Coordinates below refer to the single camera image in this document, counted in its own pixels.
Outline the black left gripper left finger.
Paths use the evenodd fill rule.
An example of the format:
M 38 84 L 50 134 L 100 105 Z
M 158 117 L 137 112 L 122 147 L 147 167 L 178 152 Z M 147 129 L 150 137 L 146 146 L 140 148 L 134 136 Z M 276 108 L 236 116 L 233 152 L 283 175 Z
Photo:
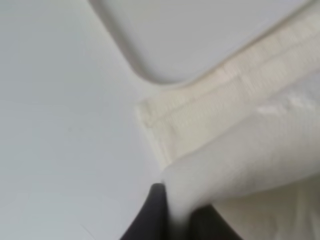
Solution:
M 179 240 L 178 191 L 168 184 L 155 183 L 122 240 Z

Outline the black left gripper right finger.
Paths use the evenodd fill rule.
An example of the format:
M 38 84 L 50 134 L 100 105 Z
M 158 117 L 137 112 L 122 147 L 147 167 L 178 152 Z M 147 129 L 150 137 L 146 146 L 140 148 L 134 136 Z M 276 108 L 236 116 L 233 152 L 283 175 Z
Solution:
M 240 240 L 212 205 L 195 210 L 189 220 L 188 240 Z

